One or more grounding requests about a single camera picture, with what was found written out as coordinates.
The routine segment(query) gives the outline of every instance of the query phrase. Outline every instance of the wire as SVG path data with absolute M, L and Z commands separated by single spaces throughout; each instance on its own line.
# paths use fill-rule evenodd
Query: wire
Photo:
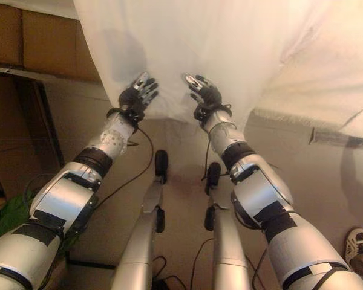
M 189 283 L 189 290 L 192 290 L 192 284 L 193 284 L 193 282 L 194 282 L 194 273 L 195 273 L 195 264 L 196 264 L 196 261 L 197 261 L 197 259 L 198 259 L 198 257 L 199 257 L 199 254 L 200 254 L 201 250 L 203 249 L 204 245 L 205 245 L 207 242 L 209 242 L 210 240 L 213 240 L 213 238 L 210 238 L 210 239 L 205 240 L 205 241 L 204 241 L 204 242 L 200 245 L 200 248 L 199 248 L 199 250 L 198 250 L 198 253 L 197 253 L 197 254 L 196 254 L 196 256 L 195 256 L 194 263 L 192 264 L 192 273 L 191 273 L 191 281 L 190 281 L 190 283 Z
M 245 228 L 250 228 L 251 230 L 257 230 L 257 229 L 258 229 L 258 228 L 254 228 L 254 227 L 252 227 L 252 226 L 250 226 L 250 225 L 246 225 L 243 221 L 241 221 L 241 219 L 240 219 L 240 217 L 239 217 L 239 215 L 238 215 L 238 213 L 237 213 L 237 211 L 236 211 L 236 210 L 234 211 L 234 215 L 235 215 L 235 217 L 237 218 L 238 222 L 239 222 L 242 226 L 244 226 Z
M 176 280 L 178 280 L 179 282 L 180 282 L 180 284 L 182 285 L 182 287 L 183 287 L 183 289 L 184 290 L 187 290 L 187 287 L 186 287 L 186 285 L 183 283 L 183 281 L 179 278 L 179 277 L 177 277 L 176 275 L 169 275 L 169 276 L 167 276 L 167 277 L 165 277 L 165 278 L 163 278 L 162 280 L 167 280 L 167 279 L 169 279 L 169 278 L 175 278 Z
M 244 256 L 245 256 L 246 260 L 249 262 L 250 266 L 252 267 L 252 269 L 253 269 L 253 271 L 255 273 L 256 271 L 255 271 L 254 264 L 252 263 L 252 261 L 249 259 L 249 257 L 246 254 Z M 261 277 L 260 277 L 260 275 L 258 273 L 257 273 L 257 278 L 258 278 L 258 281 L 260 281 L 261 287 L 264 290 L 266 290 L 264 284 L 262 283 Z
M 147 169 L 151 166 L 152 164 L 152 159 L 153 159 L 153 155 L 154 155 L 154 147 L 153 147 L 153 143 L 152 140 L 150 139 L 150 137 L 148 136 L 147 133 L 145 133 L 143 130 L 141 130 L 140 128 L 138 128 L 138 130 L 144 134 L 144 136 L 148 139 L 150 145 L 151 145 L 151 159 L 149 160 L 148 165 L 139 173 L 137 174 L 135 177 L 129 179 L 126 183 L 122 184 L 119 188 L 117 188 L 115 191 L 113 191 L 111 194 L 109 194 L 106 198 L 104 198 L 94 209 L 97 210 L 105 201 L 107 201 L 109 198 L 111 198 L 113 195 L 115 195 L 120 189 L 122 189 L 124 186 L 128 185 L 129 183 L 131 183 L 132 181 L 136 180 L 137 178 L 139 178 L 140 176 L 142 176 Z
M 153 276 L 153 279 L 156 279 L 160 273 L 164 270 L 165 266 L 167 265 L 167 259 L 164 256 L 157 256 L 155 259 L 153 259 L 153 262 L 155 262 L 157 259 L 163 259 L 164 265 L 160 268 L 160 270 L 157 272 L 156 275 Z
M 33 177 L 25 186 L 25 190 L 23 191 L 23 196 L 22 196 L 22 201 L 24 204 L 24 207 L 27 208 L 28 210 L 30 209 L 30 206 L 28 205 L 28 198 L 27 198 L 27 192 L 28 192 L 28 188 L 31 186 L 31 184 L 37 180 L 38 178 L 42 177 L 42 176 L 51 176 L 54 175 L 54 173 L 41 173 L 36 175 L 35 177 Z
M 257 268 L 256 268 L 256 269 L 255 269 L 255 271 L 254 271 L 254 275 L 253 275 L 253 279 L 252 279 L 252 287 L 253 287 L 253 289 L 254 289 L 254 290 L 256 290 L 255 285 L 254 285 L 254 283 L 255 283 L 255 278 L 256 278 L 256 277 L 257 277 L 257 275 L 258 275 L 258 271 L 259 271 L 259 270 L 260 270 L 260 268 L 261 268 L 262 261 L 264 260 L 264 258 L 265 258 L 265 256 L 266 256 L 266 253 L 267 253 L 267 250 L 265 249 L 265 250 L 263 251 L 263 253 L 262 253 L 261 257 L 260 257 L 260 260 L 258 261 Z
M 207 143 L 207 149 L 206 149 L 206 158 L 205 158 L 205 161 L 204 161 L 204 175 L 203 177 L 201 178 L 200 181 L 203 181 L 207 178 L 207 163 L 208 163 L 208 152 L 209 152 L 209 149 L 210 149 L 210 143 L 211 143 L 211 140 L 209 139 L 208 140 L 208 143 Z M 226 173 L 223 173 L 221 174 L 220 176 L 227 176 L 227 175 L 230 175 L 228 172 Z
M 48 282 L 51 279 L 52 273 L 53 273 L 53 266 L 51 265 L 50 268 L 48 269 L 48 272 L 47 272 L 46 276 L 43 279 L 43 284 L 40 285 L 38 290 L 43 290 L 47 286 Z

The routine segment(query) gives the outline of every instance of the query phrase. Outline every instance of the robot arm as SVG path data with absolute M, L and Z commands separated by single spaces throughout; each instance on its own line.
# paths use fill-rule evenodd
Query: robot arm
M 328 240 L 294 211 L 289 189 L 237 131 L 218 89 L 202 76 L 185 75 L 185 80 L 198 94 L 191 94 L 198 102 L 194 117 L 235 184 L 235 212 L 244 226 L 263 231 L 283 289 L 363 289 L 360 276 L 350 272 Z
M 97 204 L 95 193 L 125 153 L 156 87 L 144 72 L 123 91 L 121 108 L 109 111 L 101 135 L 40 190 L 28 221 L 0 237 L 0 289 L 38 289 L 64 239 L 85 229 Z

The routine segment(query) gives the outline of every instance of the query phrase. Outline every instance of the beige floor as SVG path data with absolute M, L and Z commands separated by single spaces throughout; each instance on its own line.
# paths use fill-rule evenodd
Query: beige floor
M 49 102 L 64 157 L 69 161 L 98 132 L 109 103 L 58 94 L 49 96 Z M 203 227 L 208 198 L 200 182 L 207 138 L 199 128 L 176 121 L 149 120 L 141 127 L 151 136 L 155 150 L 166 149 L 169 155 L 169 180 L 164 187 L 163 203 L 166 229 L 156 236 L 154 254 L 164 255 L 168 260 L 162 275 L 178 275 L 188 287 L 194 256 L 202 241 L 212 237 Z M 355 225 L 363 226 L 363 150 L 309 145 L 311 132 L 309 127 L 253 116 L 245 130 L 249 144 L 266 161 L 280 168 L 277 172 L 291 189 L 296 209 L 341 252 L 347 230 Z M 148 162 L 148 142 L 139 132 L 132 140 L 140 146 L 129 148 L 116 161 L 99 190 L 100 199 Z M 211 152 L 209 162 L 213 160 L 218 159 Z M 72 258 L 118 262 L 152 177 L 153 168 L 94 213 L 87 231 L 71 252 Z M 228 180 L 221 180 L 221 189 L 230 193 L 231 187 Z M 239 231 L 245 253 L 257 264 L 266 245 L 263 236 L 241 227 Z M 212 244 L 209 243 L 197 262 L 194 289 L 210 289 L 211 267 Z M 70 267 L 69 273 L 62 284 L 64 289 L 108 289 L 112 274 L 77 266 Z M 260 274 L 266 289 L 280 288 L 269 259 L 263 262 Z M 171 289 L 182 289 L 172 280 L 169 285 Z

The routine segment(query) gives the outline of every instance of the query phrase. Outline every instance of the sneaker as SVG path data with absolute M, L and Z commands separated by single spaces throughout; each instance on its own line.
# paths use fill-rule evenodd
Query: sneaker
M 363 229 L 354 228 L 345 240 L 345 261 L 350 264 L 352 258 L 363 253 Z

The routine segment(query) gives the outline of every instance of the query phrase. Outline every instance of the white cloth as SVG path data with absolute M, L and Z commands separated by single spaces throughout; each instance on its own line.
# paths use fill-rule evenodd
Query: white cloth
M 0 0 L 0 4 L 38 13 L 78 19 L 72 0 Z
M 333 3 L 318 37 L 286 63 L 255 111 L 363 138 L 363 0 Z
M 148 71 L 159 96 L 147 117 L 195 123 L 181 74 L 202 74 L 243 127 L 267 82 L 311 40 L 330 1 L 74 0 L 91 56 L 113 106 Z

